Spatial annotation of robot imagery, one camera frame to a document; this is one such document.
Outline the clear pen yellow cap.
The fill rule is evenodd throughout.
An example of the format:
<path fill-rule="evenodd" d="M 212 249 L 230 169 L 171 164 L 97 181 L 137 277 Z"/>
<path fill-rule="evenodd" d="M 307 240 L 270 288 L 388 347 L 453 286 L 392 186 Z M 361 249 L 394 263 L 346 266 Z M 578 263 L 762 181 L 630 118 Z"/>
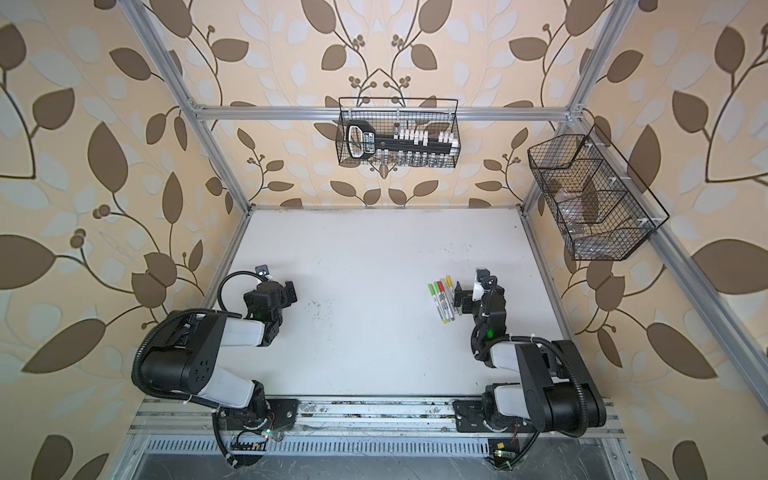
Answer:
<path fill-rule="evenodd" d="M 453 311 L 453 315 L 455 317 L 460 317 L 462 315 L 461 307 L 456 304 L 454 283 L 453 283 L 453 287 L 452 288 L 448 287 L 447 284 L 446 284 L 446 277 L 445 277 L 445 285 L 446 285 L 446 291 L 447 291 L 448 299 L 450 301 L 450 305 L 451 305 L 451 308 L 452 308 L 452 311 Z"/>

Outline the clear pen red tip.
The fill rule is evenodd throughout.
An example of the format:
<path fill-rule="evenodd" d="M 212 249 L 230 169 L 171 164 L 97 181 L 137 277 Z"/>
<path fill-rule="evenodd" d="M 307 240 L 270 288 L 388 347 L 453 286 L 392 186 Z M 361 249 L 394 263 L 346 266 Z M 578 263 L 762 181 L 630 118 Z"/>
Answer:
<path fill-rule="evenodd" d="M 448 295 L 447 295 L 446 289 L 445 289 L 445 292 L 439 292 L 438 295 L 439 295 L 439 298 L 441 300 L 442 306 L 443 306 L 443 308 L 445 310 L 445 314 L 448 317 L 448 322 L 454 321 L 455 320 L 455 316 L 453 315 L 453 311 L 452 311 L 452 308 L 451 308 L 451 305 L 450 305 L 450 301 L 448 299 Z"/>

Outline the clear pen yellow tip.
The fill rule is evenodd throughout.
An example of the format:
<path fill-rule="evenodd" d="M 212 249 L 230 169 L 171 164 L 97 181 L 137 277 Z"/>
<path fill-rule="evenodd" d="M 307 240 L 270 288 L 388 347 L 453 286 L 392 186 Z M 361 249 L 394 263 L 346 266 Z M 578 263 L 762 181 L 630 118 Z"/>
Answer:
<path fill-rule="evenodd" d="M 438 311 L 438 315 L 440 317 L 441 322 L 443 324 L 447 324 L 448 323 L 448 317 L 445 314 L 445 310 L 444 310 L 444 308 L 442 306 L 442 303 L 441 303 L 441 300 L 440 300 L 438 294 L 431 295 L 431 297 L 432 297 L 433 302 L 434 302 L 434 304 L 436 306 L 436 309 Z"/>

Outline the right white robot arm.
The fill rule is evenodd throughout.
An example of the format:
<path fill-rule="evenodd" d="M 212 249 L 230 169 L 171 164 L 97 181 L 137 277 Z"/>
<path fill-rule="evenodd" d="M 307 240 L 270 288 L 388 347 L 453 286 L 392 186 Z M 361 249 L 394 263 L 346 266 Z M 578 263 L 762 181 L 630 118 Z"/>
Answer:
<path fill-rule="evenodd" d="M 457 429 L 502 433 L 524 426 L 580 437 L 604 426 L 605 402 L 574 342 L 509 334 L 504 294 L 487 269 L 476 271 L 471 289 L 455 286 L 454 307 L 474 322 L 474 359 L 518 377 L 486 386 L 478 401 L 455 401 Z"/>

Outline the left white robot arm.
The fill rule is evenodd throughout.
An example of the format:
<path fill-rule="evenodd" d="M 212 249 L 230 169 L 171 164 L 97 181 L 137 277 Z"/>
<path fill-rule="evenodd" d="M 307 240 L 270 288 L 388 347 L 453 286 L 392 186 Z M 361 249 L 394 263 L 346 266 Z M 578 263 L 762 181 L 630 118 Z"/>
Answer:
<path fill-rule="evenodd" d="M 243 273 L 258 280 L 245 293 L 246 313 L 224 308 L 173 311 L 146 335 L 132 364 L 131 380 L 144 394 L 189 401 L 215 409 L 242 411 L 262 420 L 270 414 L 263 385 L 218 364 L 228 347 L 271 345 L 283 323 L 283 310 L 297 302 L 291 281 L 264 272 Z"/>

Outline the black tool in basket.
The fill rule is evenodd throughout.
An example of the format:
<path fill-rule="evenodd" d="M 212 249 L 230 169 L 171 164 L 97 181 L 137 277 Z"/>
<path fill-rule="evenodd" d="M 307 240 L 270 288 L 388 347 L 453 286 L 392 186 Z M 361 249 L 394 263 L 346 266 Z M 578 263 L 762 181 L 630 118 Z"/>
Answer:
<path fill-rule="evenodd" d="M 461 151 L 460 139 L 451 130 L 434 132 L 399 123 L 374 126 L 366 120 L 351 120 L 339 128 L 336 147 L 344 159 L 370 160 L 392 153 L 405 158 L 450 158 L 458 157 Z"/>

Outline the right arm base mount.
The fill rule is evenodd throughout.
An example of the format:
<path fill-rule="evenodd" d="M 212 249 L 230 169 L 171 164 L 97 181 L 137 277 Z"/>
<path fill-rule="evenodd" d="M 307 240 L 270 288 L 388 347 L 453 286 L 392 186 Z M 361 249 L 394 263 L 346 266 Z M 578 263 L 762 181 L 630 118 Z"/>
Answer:
<path fill-rule="evenodd" d="M 502 436 L 497 443 L 489 441 L 486 461 L 495 470 L 514 470 L 539 438 L 540 432 L 529 419 L 500 413 L 488 395 L 480 400 L 454 400 L 452 407 L 459 433 Z"/>

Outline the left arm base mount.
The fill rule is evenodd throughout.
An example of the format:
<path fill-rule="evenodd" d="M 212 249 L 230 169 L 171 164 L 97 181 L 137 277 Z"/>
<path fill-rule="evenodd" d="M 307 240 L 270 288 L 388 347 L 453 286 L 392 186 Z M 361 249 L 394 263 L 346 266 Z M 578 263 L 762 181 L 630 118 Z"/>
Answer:
<path fill-rule="evenodd" d="M 219 408 L 212 414 L 216 445 L 232 468 L 258 463 L 267 448 L 293 428 L 300 401 L 294 398 L 253 400 L 244 409 Z"/>

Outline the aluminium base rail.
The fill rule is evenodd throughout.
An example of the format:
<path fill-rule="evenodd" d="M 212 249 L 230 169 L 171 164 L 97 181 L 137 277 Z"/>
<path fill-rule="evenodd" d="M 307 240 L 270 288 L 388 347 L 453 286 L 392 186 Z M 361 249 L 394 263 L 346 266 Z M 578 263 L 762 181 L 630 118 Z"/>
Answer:
<path fill-rule="evenodd" d="M 134 453 L 217 454 L 224 444 L 243 456 L 412 456 L 483 458 L 504 443 L 523 446 L 527 420 L 507 428 L 483 418 L 479 398 L 303 396 L 276 407 L 263 434 L 249 433 L 225 413 L 220 431 L 210 409 L 170 400 L 144 401 L 128 431 Z"/>

